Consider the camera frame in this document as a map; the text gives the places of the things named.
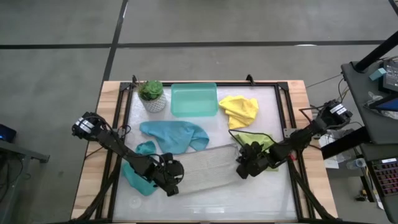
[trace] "yellow cloth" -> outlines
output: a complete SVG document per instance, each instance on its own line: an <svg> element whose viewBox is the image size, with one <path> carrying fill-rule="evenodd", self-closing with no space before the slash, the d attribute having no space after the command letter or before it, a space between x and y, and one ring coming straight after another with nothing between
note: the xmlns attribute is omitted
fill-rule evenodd
<svg viewBox="0 0 398 224"><path fill-rule="evenodd" d="M227 96L218 104L229 115L228 126L230 129L243 128L250 125L259 110L256 99L252 98L249 100L243 96Z"/></svg>

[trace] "light blue towel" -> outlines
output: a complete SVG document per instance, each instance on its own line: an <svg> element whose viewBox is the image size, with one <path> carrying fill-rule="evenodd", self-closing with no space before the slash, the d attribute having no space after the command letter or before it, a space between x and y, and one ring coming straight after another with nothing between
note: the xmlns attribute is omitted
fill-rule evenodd
<svg viewBox="0 0 398 224"><path fill-rule="evenodd" d="M156 146L154 142L147 141L145 143L141 143L136 148L136 153L139 154L153 154L156 152ZM138 174L134 172L134 169L130 166L130 163L125 162L122 165L123 174L126 177L131 187L137 189L142 195L149 196L155 192L157 187L154 187L155 182L151 181L150 183L140 177Z"/></svg>
<svg viewBox="0 0 398 224"><path fill-rule="evenodd" d="M199 126L186 121L146 121L139 129L150 136L155 136L162 152L184 153L188 146L196 151L204 150L209 137Z"/></svg>

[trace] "wooden table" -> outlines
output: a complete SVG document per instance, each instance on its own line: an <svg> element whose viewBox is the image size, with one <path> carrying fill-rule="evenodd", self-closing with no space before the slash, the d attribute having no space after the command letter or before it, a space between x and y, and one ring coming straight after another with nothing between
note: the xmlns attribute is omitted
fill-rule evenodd
<svg viewBox="0 0 398 224"><path fill-rule="evenodd" d="M273 81L256 81L258 82L276 82ZM309 102L307 97L307 92L305 89L304 81L302 80L280 80L280 82L287 82L289 84L290 97L292 101L292 106L294 109L295 121L297 128L304 128L308 125L307 119L299 111L300 108L308 108ZM99 103L97 107L97 113L105 118L108 123L113 122L113 117L115 113L116 100L119 93L120 82L104 82L101 90L101 95L99 97ZM123 99L121 115L119 123L122 123L124 108L126 105L126 97ZM285 98L282 96L282 104L284 106L285 119L287 122L287 127L290 127L289 115L287 112L287 105ZM317 141L312 141L312 144L318 145ZM96 142L90 142L87 149L87 154L98 149L100 145ZM104 163L106 158L106 151L102 149L97 153L90 156L83 164L83 169L81 172L80 183L76 193L75 204L73 206L72 218L80 216L87 206L93 201L96 194L100 190L101 180L104 170ZM305 162L305 168L307 171L308 181L310 184L311 191L314 193L319 202L326 208L326 210L337 217L337 211L335 207L335 202L330 189L328 175L326 173L325 165L323 163L322 153L313 147L308 147L303 152L303 158ZM103 208L103 216L105 217L108 211L108 202L111 189L108 191L105 198L105 205ZM303 193L300 191L300 201L303 207L304 217L308 217L307 207L305 205L305 198Z"/></svg>

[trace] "lime green cloth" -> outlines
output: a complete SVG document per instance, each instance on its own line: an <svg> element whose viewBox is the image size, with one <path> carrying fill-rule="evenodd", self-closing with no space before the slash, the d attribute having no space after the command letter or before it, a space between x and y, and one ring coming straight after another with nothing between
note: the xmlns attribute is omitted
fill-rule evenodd
<svg viewBox="0 0 398 224"><path fill-rule="evenodd" d="M263 134L248 134L248 133L239 133L235 135L236 139L241 144L249 144L251 145L252 142L258 142L262 145L262 150L268 152L269 146L273 145L274 142L268 137ZM272 169L268 167L267 171L278 171L278 168Z"/></svg>

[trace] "white plant pot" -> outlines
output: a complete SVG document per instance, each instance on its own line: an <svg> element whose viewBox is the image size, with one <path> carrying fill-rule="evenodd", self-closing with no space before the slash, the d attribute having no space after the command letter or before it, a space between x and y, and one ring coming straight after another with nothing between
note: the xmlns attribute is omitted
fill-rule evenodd
<svg viewBox="0 0 398 224"><path fill-rule="evenodd" d="M162 93L162 95L160 97L158 97L157 99L154 99L151 101L143 100L143 99L141 99L141 97L139 97L139 99L141 100L142 104L144 105L144 108L151 113L160 112L161 110L163 110L165 108L166 103L167 103L166 96L164 95L164 93Z"/></svg>

